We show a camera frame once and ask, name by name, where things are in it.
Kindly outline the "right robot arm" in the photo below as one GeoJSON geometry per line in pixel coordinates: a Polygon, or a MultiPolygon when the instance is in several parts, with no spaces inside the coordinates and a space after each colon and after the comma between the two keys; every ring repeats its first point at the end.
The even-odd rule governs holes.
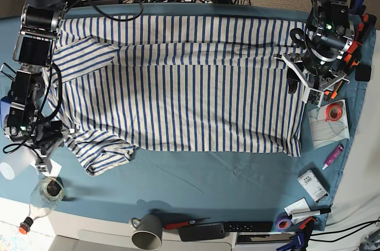
{"type": "Polygon", "coordinates": [[[55,120],[63,101],[62,75],[53,53],[67,12],[67,0],[26,0],[12,59],[20,64],[8,78],[11,88],[1,99],[1,125],[11,141],[3,149],[12,154],[26,149],[19,159],[3,160],[1,173],[14,179],[28,166],[51,173],[50,157],[67,134],[55,120]]]}

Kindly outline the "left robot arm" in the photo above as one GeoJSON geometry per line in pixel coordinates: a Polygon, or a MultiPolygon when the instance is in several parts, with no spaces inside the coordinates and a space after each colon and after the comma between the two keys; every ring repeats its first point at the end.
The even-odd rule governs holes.
{"type": "Polygon", "coordinates": [[[290,31],[293,43],[302,53],[284,53],[276,59],[287,66],[288,92],[303,88],[304,103],[321,106],[335,85],[349,81],[334,65],[342,60],[354,43],[354,25],[349,20],[347,0],[311,0],[312,8],[305,27],[290,31]]]}

